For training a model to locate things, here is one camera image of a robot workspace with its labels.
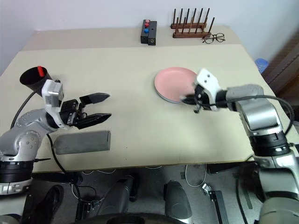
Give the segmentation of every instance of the plate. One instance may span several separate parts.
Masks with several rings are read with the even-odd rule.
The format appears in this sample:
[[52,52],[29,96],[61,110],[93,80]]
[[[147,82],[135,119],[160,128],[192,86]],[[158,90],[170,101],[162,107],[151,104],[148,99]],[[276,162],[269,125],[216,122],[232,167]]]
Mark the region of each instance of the plate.
[[171,67],[160,71],[155,78],[157,93],[164,100],[178,104],[180,97],[194,94],[196,73],[181,67]]

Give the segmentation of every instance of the beige tabletop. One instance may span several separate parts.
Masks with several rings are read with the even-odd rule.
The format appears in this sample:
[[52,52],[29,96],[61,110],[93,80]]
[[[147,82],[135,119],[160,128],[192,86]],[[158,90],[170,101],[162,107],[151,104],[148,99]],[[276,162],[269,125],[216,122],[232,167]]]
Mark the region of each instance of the beige tabletop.
[[[195,114],[193,106],[161,99],[153,82],[164,68],[179,66],[198,72],[205,67],[224,89],[259,84],[265,94],[273,95],[239,43],[24,50],[0,78],[0,134],[9,129],[14,113],[31,93],[19,83],[20,75],[37,65],[46,67],[53,79],[61,80],[64,100],[94,92],[111,94],[104,102],[86,108],[87,113],[112,113],[107,121],[83,130],[72,128],[51,134],[55,140],[63,133],[111,131],[109,151],[58,155],[67,170],[243,161],[252,154],[238,113],[221,109]],[[273,103],[286,128],[289,119],[281,106]],[[23,112],[42,107],[40,96],[34,96]],[[287,138],[290,142],[299,141],[294,128]],[[47,138],[37,158],[52,158]],[[36,163],[34,171],[59,171],[59,168],[52,159]]]
[[[36,31],[23,50],[79,49],[79,48],[151,48],[140,44],[141,28],[103,28]],[[157,28],[156,47],[206,45],[199,38],[174,39],[173,30]],[[210,45],[240,44],[239,37],[226,26],[213,26],[213,34],[223,33],[225,41]]]

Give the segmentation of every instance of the wooden peg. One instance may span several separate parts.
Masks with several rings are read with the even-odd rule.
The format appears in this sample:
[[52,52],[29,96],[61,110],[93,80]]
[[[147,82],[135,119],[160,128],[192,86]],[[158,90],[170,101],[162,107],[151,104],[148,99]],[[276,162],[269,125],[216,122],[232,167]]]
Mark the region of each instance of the wooden peg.
[[190,23],[190,27],[189,27],[189,32],[188,33],[190,33],[190,31],[191,31],[191,27],[193,25],[193,21],[194,21],[194,17],[191,18],[191,23]]
[[195,8],[194,13],[193,13],[193,19],[195,19],[195,14],[196,14],[196,8]]
[[210,26],[210,28],[209,28],[209,32],[208,32],[208,33],[211,32],[211,29],[212,29],[212,26],[213,26],[213,23],[214,23],[214,19],[215,19],[215,17],[213,17],[213,20],[212,20],[212,23],[211,23],[211,26]]
[[179,24],[181,24],[182,21],[182,14],[183,14],[183,9],[181,9],[181,15],[179,16]]
[[173,13],[173,24],[174,24],[174,20],[175,20],[175,18],[176,18],[176,9],[174,9],[174,13]]
[[188,9],[188,11],[187,11],[186,24],[188,22],[189,11],[190,11],[190,9]]
[[183,34],[183,32],[184,32],[185,23],[186,23],[186,17],[184,18],[184,23],[183,23],[182,34]]
[[199,14],[199,18],[198,18],[198,21],[197,21],[197,25],[196,25],[195,33],[197,33],[197,29],[198,29],[198,26],[199,26],[199,22],[200,22],[200,18],[201,18],[202,10],[203,10],[203,8],[201,8],[201,11],[200,11],[200,14]]
[[178,32],[178,17],[177,17],[177,25],[176,25],[176,31],[175,31],[175,33],[177,33]]
[[209,15],[209,12],[210,12],[210,8],[207,9],[206,18],[205,18],[205,23],[206,23],[206,21],[207,21],[207,16]]

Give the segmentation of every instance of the gray floor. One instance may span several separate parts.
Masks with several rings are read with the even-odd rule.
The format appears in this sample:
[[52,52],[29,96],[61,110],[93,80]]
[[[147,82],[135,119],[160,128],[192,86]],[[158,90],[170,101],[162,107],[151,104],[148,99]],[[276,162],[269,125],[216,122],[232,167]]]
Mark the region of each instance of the gray floor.
[[[205,165],[190,165],[187,170],[187,178],[191,184],[197,184],[201,181],[205,170]],[[196,224],[211,224],[218,223],[214,203],[209,197],[204,195],[201,188],[193,188],[187,185],[185,179],[181,178],[181,172],[184,173],[185,165],[165,166],[159,169],[146,168],[128,168],[118,169],[114,174],[103,174],[94,172],[91,175],[83,175],[81,185],[89,185],[96,188],[100,197],[109,190],[113,183],[121,179],[124,175],[137,173],[140,176],[140,188],[138,192],[138,200],[129,204],[128,212],[150,212],[164,214],[163,186],[169,180],[177,180],[185,188],[189,198],[193,219]],[[230,169],[229,171],[218,174],[207,174],[206,183],[213,187],[214,190],[221,190],[228,220],[231,224],[243,223],[240,209],[235,196],[235,174],[238,173],[238,168]],[[32,186],[33,195],[36,202],[41,201],[48,189],[56,183],[34,181]],[[74,221],[77,199],[71,194],[69,184],[61,184],[64,187],[64,200],[57,211],[54,224],[68,224]],[[257,200],[254,194],[248,192],[250,199],[244,197],[244,190],[240,190],[242,206],[245,210],[248,223],[253,223],[254,219],[258,219],[261,203]],[[89,189],[81,189],[83,198],[93,195],[93,191]],[[91,212],[90,216],[94,216],[97,211]]]

